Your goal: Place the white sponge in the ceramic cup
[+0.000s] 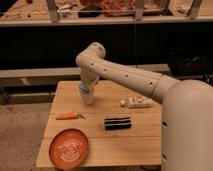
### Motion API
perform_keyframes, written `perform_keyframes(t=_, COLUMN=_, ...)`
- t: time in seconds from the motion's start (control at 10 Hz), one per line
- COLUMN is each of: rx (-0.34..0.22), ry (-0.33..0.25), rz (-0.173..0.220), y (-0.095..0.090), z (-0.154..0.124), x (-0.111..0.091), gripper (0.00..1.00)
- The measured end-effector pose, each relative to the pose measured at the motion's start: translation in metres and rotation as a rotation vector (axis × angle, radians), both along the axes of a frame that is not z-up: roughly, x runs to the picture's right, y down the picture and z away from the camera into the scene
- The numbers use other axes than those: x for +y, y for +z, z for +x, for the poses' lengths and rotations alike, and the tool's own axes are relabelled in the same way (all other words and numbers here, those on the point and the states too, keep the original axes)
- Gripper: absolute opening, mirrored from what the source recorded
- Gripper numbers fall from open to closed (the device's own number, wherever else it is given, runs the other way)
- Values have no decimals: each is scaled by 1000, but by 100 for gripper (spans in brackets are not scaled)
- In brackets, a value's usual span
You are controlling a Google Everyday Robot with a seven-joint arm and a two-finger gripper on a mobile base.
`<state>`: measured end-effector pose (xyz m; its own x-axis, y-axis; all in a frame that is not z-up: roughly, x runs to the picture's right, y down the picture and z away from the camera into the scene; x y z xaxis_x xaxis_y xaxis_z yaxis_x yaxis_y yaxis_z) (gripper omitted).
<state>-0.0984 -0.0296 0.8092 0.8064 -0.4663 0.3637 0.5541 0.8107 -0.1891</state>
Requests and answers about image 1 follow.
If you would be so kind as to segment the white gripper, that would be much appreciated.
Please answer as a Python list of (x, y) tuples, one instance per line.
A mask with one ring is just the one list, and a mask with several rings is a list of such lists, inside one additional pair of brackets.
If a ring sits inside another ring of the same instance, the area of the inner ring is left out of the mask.
[(82, 101), (86, 105), (91, 105), (94, 100), (94, 88), (97, 85), (98, 80), (94, 80), (89, 84), (81, 81), (79, 85), (79, 93), (81, 96)]

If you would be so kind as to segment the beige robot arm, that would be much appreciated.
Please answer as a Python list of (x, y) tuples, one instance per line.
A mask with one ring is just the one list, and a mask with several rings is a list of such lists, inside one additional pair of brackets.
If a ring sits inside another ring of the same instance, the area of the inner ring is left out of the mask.
[(198, 80), (178, 80), (105, 59), (98, 42), (76, 57), (81, 80), (111, 80), (162, 105), (162, 171), (213, 171), (213, 86)]

